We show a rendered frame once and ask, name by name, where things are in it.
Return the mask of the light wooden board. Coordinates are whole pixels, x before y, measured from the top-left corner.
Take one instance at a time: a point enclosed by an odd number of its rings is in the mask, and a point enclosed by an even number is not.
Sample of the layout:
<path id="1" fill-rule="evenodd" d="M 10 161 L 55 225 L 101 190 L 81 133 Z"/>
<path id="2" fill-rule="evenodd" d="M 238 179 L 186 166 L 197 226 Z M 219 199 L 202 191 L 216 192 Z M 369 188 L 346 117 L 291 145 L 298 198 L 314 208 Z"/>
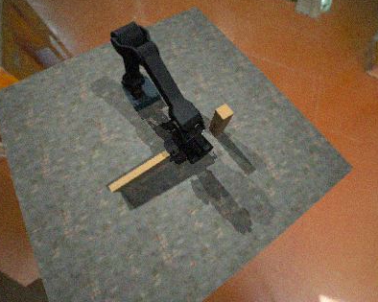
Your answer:
<path id="1" fill-rule="evenodd" d="M 161 154 L 157 155 L 150 161 L 146 162 L 142 166 L 138 167 L 134 171 L 123 176 L 120 180 L 110 185 L 109 188 L 111 192 L 121 193 L 131 184 L 133 184 L 140 178 L 144 177 L 145 175 L 149 174 L 153 170 L 157 169 L 158 167 L 168 162 L 172 158 L 173 156 L 171 157 L 171 155 L 167 151 L 162 152 Z"/>

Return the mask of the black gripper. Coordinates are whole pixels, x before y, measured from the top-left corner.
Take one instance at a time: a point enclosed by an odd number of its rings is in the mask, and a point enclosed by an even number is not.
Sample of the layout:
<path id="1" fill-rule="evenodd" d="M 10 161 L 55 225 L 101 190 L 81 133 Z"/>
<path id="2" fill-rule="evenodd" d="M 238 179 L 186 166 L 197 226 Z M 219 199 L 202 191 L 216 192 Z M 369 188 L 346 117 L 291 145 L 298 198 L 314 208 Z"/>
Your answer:
<path id="1" fill-rule="evenodd" d="M 174 129 L 173 125 L 172 125 L 172 120 L 168 121 L 166 123 L 166 127 L 167 129 L 172 132 L 172 130 Z M 176 131 L 173 131 L 173 136 L 177 135 L 177 132 Z M 178 137 L 177 139 L 180 141 L 181 144 L 183 144 L 186 148 L 184 150 L 182 150 L 184 152 L 184 154 L 186 154 L 186 157 L 187 159 L 189 160 L 189 162 L 191 164 L 194 164 L 196 163 L 197 161 L 199 161 L 199 159 L 197 158 L 197 156 L 191 151 L 191 149 L 187 146 L 187 144 L 185 144 L 182 140 L 180 140 Z"/>

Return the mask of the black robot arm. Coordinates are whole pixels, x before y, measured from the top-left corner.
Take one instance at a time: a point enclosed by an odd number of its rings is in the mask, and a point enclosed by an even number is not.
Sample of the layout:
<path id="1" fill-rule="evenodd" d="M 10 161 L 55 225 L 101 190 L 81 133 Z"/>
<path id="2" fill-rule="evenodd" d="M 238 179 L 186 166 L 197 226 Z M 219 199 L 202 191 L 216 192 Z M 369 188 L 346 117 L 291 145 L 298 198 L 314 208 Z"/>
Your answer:
<path id="1" fill-rule="evenodd" d="M 151 40 L 150 33 L 134 22 L 110 32 L 111 45 L 124 60 L 126 74 L 121 83 L 130 93 L 131 98 L 145 96 L 142 84 L 145 83 L 139 66 L 143 66 L 155 87 L 168 106 L 169 117 L 177 135 L 163 143 L 171 157 L 178 157 L 186 147 L 182 140 L 198 159 L 205 157 L 214 147 L 201 134 L 205 130 L 204 120 L 194 105 L 184 99 L 171 74 L 159 56 L 158 49 Z M 195 127 L 196 126 L 196 127 Z"/>

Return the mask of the brown wooden post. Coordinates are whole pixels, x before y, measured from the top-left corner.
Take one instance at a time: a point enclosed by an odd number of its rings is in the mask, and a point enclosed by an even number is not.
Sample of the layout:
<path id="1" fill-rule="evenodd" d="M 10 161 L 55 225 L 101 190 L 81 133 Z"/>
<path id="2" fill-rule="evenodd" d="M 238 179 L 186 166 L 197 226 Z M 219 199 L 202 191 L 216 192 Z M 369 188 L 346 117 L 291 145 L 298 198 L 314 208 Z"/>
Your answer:
<path id="1" fill-rule="evenodd" d="M 214 137 L 216 137 L 224 131 L 233 114 L 234 112 L 230 109 L 230 107 L 227 104 L 224 104 L 215 110 L 209 127 L 210 132 L 214 130 Z"/>

